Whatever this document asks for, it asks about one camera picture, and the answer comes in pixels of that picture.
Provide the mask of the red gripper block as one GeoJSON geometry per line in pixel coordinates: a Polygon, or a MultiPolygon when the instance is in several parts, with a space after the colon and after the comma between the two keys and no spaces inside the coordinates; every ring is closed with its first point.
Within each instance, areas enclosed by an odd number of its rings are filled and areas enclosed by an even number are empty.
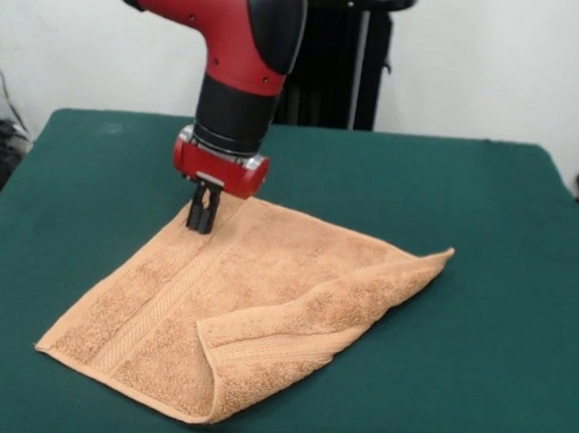
{"type": "Polygon", "coordinates": [[[253,197],[267,178],[270,160],[261,154],[241,157],[207,147],[196,138],[190,124],[176,138],[173,164],[190,180],[202,179],[196,181],[185,226],[207,235],[214,226],[221,190],[205,182],[240,199],[253,197]]]}

